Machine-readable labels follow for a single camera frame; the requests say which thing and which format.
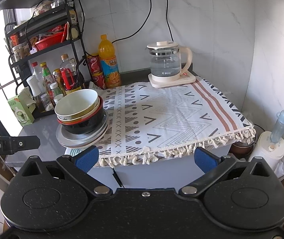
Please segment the white plate Sweet print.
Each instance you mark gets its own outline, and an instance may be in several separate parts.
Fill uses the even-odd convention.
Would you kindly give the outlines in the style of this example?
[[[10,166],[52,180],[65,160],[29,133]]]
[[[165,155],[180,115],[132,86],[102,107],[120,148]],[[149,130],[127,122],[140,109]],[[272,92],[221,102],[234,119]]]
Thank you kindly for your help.
[[[70,140],[73,140],[73,139],[76,139],[76,138],[79,138],[79,139],[82,139],[84,138],[85,136],[89,135],[89,134],[92,134],[93,132],[95,131],[100,131],[102,127],[105,127],[107,124],[109,124],[109,117],[107,115],[107,113],[104,113],[103,114],[103,118],[102,118],[102,122],[100,124],[98,124],[98,126],[91,132],[88,132],[88,133],[85,133],[85,134],[73,134],[69,131],[67,131],[64,127],[62,127],[62,131],[67,131],[69,132],[69,134],[63,134],[67,139],[70,139]]]

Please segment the red and black bowl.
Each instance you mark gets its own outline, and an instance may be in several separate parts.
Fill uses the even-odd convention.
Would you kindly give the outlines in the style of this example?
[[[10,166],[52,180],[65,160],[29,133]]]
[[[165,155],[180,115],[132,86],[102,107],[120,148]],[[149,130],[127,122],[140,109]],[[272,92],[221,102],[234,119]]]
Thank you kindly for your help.
[[[85,134],[97,128],[102,123],[103,116],[103,99],[99,96],[99,105],[94,107],[92,112],[80,117],[78,120],[67,122],[57,118],[57,121],[70,133]]]

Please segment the cream bowl with yellow pattern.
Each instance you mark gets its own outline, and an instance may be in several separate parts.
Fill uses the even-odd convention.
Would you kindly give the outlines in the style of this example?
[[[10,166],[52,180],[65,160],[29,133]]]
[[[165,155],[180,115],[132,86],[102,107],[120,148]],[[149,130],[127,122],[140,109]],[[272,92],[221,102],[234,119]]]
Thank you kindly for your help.
[[[57,119],[60,120],[63,123],[71,123],[71,122],[83,120],[83,119],[88,118],[91,115],[93,115],[98,110],[100,104],[101,104],[101,99],[100,99],[100,97],[98,97],[97,102],[94,103],[94,107],[91,110],[89,110],[87,112],[79,113],[76,116],[71,116],[71,117],[57,116]]]

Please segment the white bowl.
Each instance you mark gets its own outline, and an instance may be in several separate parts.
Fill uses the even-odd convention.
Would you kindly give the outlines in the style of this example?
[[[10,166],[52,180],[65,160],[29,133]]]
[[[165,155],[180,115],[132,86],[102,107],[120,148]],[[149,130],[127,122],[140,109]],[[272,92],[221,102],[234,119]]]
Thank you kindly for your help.
[[[60,117],[71,117],[87,112],[94,107],[98,96],[98,93],[92,89],[72,92],[58,101],[55,106],[55,114]]]

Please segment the white plate Bakery print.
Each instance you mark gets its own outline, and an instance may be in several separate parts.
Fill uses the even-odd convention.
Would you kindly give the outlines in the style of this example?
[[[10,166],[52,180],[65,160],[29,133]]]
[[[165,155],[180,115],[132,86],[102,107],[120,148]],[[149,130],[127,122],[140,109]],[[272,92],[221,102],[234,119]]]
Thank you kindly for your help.
[[[59,124],[56,130],[56,139],[63,147],[78,148],[85,147],[87,145],[90,146],[101,139],[108,128],[109,118],[106,118],[104,123],[99,124],[94,131],[79,135],[66,131],[66,129]]]

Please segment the white plate brown rim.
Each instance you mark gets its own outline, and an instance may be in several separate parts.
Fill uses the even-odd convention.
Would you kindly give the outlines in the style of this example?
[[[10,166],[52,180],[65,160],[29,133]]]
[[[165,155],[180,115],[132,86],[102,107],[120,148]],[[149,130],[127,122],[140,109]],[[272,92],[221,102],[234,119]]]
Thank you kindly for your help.
[[[67,139],[63,134],[69,134],[67,131],[62,131],[62,125],[58,125],[56,130],[56,138],[60,145],[62,145],[65,148],[82,148],[91,146],[93,144],[96,144],[99,140],[102,139],[104,134],[106,133],[107,129],[109,128],[109,124],[107,124],[105,127],[102,127],[100,131],[95,131],[92,134],[89,134],[85,136],[82,139],[76,138],[73,140]]]

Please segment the dark pot with trash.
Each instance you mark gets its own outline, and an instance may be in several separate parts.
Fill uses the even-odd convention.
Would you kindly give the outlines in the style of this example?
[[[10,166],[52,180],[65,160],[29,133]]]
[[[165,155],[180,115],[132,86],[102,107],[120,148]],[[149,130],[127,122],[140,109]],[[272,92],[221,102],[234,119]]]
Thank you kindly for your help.
[[[231,145],[230,150],[229,150],[229,155],[234,155],[237,159],[245,159],[247,160],[248,157],[250,156],[250,154],[252,153],[257,140],[259,138],[259,136],[265,132],[265,129],[263,129],[263,127],[259,126],[259,125],[254,125],[254,128],[256,130],[256,135],[254,137],[254,139],[251,141],[250,144],[248,144],[247,142],[236,142],[234,144]]]

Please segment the green tissue box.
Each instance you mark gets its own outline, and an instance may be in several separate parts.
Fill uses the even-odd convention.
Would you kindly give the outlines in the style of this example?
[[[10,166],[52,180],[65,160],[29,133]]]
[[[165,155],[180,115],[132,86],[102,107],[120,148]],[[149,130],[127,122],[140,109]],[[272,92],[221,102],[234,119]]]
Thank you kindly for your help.
[[[28,92],[22,91],[17,96],[10,98],[8,104],[22,127],[34,122],[33,112],[36,108],[36,103]]]

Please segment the white rice cooker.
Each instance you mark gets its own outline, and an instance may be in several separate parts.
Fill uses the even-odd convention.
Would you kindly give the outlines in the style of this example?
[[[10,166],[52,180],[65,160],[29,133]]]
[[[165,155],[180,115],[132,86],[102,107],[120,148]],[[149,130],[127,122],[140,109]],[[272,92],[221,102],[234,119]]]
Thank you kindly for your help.
[[[265,131],[260,136],[248,161],[254,157],[262,157],[272,170],[275,170],[280,160],[284,157],[284,139],[274,144],[270,140],[271,132]]]

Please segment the patterned fringed table cloth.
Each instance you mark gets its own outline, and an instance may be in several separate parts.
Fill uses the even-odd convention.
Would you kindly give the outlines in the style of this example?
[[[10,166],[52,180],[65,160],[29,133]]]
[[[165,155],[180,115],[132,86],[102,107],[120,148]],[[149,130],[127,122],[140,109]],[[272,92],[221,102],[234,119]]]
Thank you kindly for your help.
[[[148,165],[252,142],[256,130],[217,87],[197,77],[192,84],[154,88],[137,82],[98,90],[109,128],[96,143],[98,167]]]

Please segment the soy sauce bottle yellow label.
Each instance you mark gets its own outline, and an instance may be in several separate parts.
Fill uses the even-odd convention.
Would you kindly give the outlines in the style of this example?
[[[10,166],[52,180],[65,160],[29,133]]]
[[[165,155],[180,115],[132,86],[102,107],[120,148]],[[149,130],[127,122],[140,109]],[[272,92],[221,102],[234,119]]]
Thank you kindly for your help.
[[[74,58],[69,59],[67,54],[61,55],[62,63],[60,65],[61,77],[66,94],[82,89],[79,83],[79,77],[76,72],[76,61]]]

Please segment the black metal spice rack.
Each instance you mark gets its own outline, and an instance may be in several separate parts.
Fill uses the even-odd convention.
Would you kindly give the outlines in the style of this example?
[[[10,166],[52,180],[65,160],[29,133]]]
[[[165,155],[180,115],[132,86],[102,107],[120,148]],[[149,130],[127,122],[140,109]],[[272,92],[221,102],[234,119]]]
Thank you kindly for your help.
[[[76,62],[79,85],[86,87],[88,81],[81,74],[80,65],[88,66],[88,53],[83,41],[85,24],[79,23],[78,8],[83,9],[82,5],[75,5],[75,0],[62,0],[56,7],[33,14],[23,24],[9,22],[5,25],[8,64],[16,85],[15,93],[19,87],[28,85],[27,78],[33,74],[29,66],[32,59],[68,45],[71,45]]]

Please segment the red snack can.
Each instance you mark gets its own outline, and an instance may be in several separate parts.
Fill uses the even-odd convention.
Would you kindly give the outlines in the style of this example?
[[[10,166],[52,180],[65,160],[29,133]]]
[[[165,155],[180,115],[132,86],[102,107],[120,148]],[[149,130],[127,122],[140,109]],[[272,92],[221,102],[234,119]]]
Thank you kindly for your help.
[[[90,74],[93,78],[93,83],[99,88],[105,90],[107,88],[105,76],[103,74],[103,70],[100,64],[100,59],[98,54],[94,54],[92,56],[87,56],[88,68]]]

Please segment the orange juice bottle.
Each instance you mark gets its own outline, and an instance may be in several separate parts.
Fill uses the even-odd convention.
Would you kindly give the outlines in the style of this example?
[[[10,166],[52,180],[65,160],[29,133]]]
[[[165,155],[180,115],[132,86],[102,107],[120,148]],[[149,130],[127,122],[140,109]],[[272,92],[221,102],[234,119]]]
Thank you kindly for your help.
[[[114,45],[107,39],[106,34],[101,35],[100,38],[101,42],[98,47],[98,53],[106,85],[108,88],[121,86],[121,78]]]

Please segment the red basket on rack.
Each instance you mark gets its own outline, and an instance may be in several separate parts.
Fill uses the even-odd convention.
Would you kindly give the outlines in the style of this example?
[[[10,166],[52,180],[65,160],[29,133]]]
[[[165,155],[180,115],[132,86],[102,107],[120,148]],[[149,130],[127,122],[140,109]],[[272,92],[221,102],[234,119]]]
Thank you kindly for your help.
[[[43,38],[42,40],[35,43],[35,48],[38,51],[44,50],[46,48],[49,48],[50,46],[53,46],[55,44],[61,43],[63,37],[63,32],[57,32],[51,36],[48,36],[46,38]]]

